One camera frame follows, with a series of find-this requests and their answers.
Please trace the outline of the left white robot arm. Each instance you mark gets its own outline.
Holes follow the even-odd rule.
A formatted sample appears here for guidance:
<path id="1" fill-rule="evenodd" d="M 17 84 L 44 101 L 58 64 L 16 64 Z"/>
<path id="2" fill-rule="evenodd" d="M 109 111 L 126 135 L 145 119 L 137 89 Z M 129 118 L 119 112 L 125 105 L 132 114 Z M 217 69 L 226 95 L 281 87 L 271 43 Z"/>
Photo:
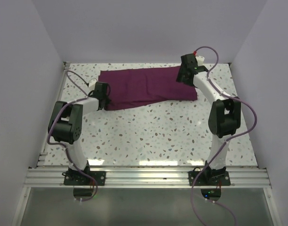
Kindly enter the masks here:
<path id="1" fill-rule="evenodd" d="M 110 103 L 111 87 L 106 82 L 92 80 L 86 96 L 71 102 L 57 101 L 48 125 L 49 145 L 59 145 L 65 150 L 69 168 L 75 170 L 75 180 L 86 185 L 91 173 L 85 168 L 88 161 L 82 151 L 80 136 L 83 117 L 89 113 L 103 110 Z"/>

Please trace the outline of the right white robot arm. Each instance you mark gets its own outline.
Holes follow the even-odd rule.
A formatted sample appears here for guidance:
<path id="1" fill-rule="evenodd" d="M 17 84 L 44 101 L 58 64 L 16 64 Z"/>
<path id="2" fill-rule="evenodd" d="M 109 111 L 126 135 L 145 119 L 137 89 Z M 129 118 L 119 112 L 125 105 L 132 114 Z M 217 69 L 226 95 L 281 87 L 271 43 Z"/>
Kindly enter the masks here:
<path id="1" fill-rule="evenodd" d="M 181 56 L 176 81 L 197 88 L 211 104 L 208 127 L 213 136 L 206 162 L 210 169 L 203 173 L 203 179 L 205 183 L 213 185 L 220 179 L 217 170 L 226 166 L 228 139 L 235 135 L 240 127 L 241 103 L 230 99 L 230 95 L 210 78 L 209 70 L 203 65 L 203 61 L 204 57 L 194 54 Z"/>

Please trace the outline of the purple cloth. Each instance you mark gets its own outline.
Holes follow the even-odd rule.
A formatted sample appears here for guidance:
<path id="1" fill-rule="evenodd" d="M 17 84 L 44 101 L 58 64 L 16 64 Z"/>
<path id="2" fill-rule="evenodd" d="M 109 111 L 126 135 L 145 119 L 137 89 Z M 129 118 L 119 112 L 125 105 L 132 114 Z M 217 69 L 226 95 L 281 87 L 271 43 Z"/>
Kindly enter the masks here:
<path id="1" fill-rule="evenodd" d="M 100 82 L 110 85 L 107 111 L 130 109 L 162 101 L 196 101 L 194 87 L 176 81 L 179 67 L 101 71 Z"/>

